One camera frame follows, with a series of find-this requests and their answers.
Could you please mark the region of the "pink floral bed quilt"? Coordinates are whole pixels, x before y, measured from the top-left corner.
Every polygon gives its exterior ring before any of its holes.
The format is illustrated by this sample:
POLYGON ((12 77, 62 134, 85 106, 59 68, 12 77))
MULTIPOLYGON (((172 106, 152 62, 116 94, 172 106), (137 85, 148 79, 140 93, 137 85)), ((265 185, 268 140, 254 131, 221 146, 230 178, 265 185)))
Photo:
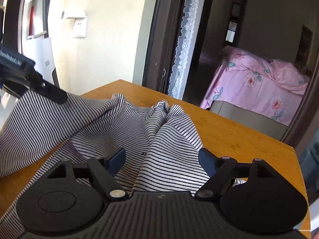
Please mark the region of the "pink floral bed quilt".
POLYGON ((307 89, 309 77, 292 63, 265 60, 226 46, 224 57, 200 104, 208 109, 225 101, 289 126, 307 89))

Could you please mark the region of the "black white striped garment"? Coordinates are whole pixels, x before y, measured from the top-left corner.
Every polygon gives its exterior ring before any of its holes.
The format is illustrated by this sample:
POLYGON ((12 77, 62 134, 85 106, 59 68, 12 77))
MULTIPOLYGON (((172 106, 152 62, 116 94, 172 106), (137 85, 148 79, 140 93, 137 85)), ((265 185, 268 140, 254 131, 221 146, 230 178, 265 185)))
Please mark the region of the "black white striped garment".
POLYGON ((198 162, 203 144, 191 118, 179 105, 160 101, 138 107, 122 94, 110 100, 73 94, 58 105, 28 92, 1 129, 1 176, 48 159, 31 178, 34 184, 63 159, 73 163, 126 151, 116 181, 129 193, 189 191, 208 181, 198 162))

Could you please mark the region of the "white lace door curtain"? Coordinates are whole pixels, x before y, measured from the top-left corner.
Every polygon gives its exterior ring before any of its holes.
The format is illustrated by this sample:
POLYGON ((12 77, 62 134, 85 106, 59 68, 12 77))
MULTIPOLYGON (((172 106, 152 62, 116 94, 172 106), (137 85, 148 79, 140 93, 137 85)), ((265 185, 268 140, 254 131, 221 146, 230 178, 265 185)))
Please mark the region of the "white lace door curtain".
POLYGON ((205 0, 184 0, 168 95, 183 99, 205 0))

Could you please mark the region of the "white wall switch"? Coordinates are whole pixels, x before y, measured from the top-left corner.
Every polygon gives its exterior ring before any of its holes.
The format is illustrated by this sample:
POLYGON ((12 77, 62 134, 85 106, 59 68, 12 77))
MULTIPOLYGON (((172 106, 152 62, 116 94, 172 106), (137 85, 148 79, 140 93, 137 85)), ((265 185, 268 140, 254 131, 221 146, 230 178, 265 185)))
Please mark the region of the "white wall switch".
POLYGON ((85 38, 87 35, 88 16, 86 18, 78 18, 74 21, 74 37, 85 38))

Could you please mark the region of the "grey bed frame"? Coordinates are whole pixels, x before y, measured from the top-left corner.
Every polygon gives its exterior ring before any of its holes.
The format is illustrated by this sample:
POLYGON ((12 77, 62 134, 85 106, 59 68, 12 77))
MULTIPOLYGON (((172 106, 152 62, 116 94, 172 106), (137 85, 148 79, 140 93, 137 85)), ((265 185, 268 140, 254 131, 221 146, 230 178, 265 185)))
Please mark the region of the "grey bed frame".
POLYGON ((253 111, 245 110, 226 101, 214 101, 210 112, 281 140, 288 126, 253 111))

